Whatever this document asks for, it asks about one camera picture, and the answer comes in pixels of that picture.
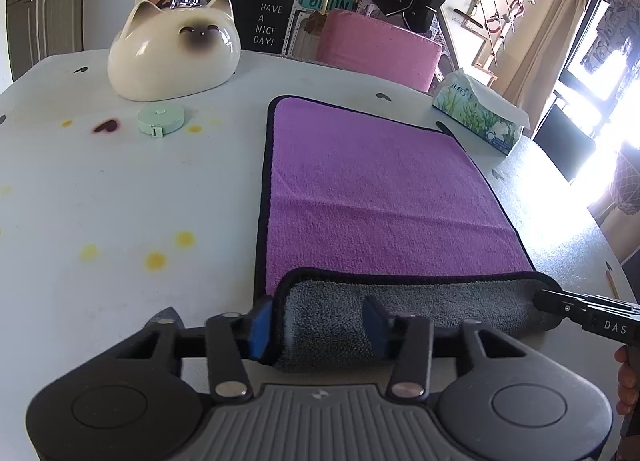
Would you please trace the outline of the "person's right hand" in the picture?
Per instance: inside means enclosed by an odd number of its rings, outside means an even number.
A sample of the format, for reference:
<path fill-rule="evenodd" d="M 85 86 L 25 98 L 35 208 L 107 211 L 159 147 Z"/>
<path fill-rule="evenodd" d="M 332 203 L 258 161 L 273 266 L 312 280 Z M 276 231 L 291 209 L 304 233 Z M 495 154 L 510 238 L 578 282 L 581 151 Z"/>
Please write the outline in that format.
<path fill-rule="evenodd" d="M 634 411 L 634 406 L 639 400 L 638 375 L 630 365 L 628 349 L 620 346 L 615 351 L 615 360 L 620 364 L 617 372 L 617 397 L 616 411 L 626 417 Z"/>

